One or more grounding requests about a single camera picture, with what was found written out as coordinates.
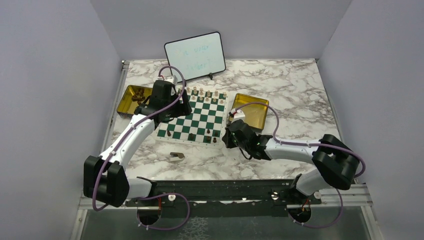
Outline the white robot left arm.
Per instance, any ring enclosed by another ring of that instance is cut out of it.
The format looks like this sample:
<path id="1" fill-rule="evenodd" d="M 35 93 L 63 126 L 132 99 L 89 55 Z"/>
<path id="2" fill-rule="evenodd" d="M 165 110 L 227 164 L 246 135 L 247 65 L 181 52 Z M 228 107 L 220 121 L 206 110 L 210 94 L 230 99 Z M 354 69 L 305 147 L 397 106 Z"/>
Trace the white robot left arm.
<path id="1" fill-rule="evenodd" d="M 191 114 L 187 90 L 177 91 L 173 81 L 158 79 L 154 82 L 147 103 L 140 103 L 122 134 L 99 156 L 88 156 L 83 165 L 83 195 L 96 202 L 119 207 L 125 200 L 138 198 L 144 205 L 157 200 L 152 181 L 128 178 L 126 168 L 142 142 L 160 123 Z"/>

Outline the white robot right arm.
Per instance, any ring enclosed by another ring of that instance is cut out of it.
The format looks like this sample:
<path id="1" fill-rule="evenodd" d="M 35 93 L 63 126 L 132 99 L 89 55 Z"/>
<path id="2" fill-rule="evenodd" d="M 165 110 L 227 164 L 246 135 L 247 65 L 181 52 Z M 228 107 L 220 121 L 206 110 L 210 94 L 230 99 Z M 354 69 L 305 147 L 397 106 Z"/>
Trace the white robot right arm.
<path id="1" fill-rule="evenodd" d="M 226 127 L 222 141 L 228 149 L 245 151 L 249 159 L 313 164 L 314 170 L 296 176 L 289 187 L 289 199 L 296 204 L 322 189 L 349 190 L 360 164 L 359 158 L 331 134 L 312 141 L 287 141 L 257 134 L 243 120 L 236 120 Z"/>

